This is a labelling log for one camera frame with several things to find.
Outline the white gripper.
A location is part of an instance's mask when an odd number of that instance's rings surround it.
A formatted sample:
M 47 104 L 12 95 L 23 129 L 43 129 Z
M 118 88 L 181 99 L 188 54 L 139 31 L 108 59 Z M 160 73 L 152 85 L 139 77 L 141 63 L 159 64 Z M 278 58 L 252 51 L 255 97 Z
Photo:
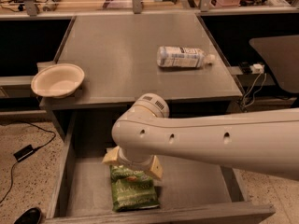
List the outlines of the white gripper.
M 133 149 L 119 147 L 108 148 L 102 163 L 117 166 L 122 164 L 129 169 L 145 171 L 145 173 L 157 180 L 163 178 L 164 170 L 157 156 L 142 154 Z

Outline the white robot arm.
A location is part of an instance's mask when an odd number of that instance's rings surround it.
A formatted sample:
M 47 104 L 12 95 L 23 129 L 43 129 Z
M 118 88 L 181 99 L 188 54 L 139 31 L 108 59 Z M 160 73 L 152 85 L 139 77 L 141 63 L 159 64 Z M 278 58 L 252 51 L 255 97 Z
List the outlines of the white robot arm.
M 103 163 L 160 179 L 158 157 L 170 156 L 299 179 L 299 110 L 171 119 L 160 96 L 147 93 L 113 125 L 116 144 Z

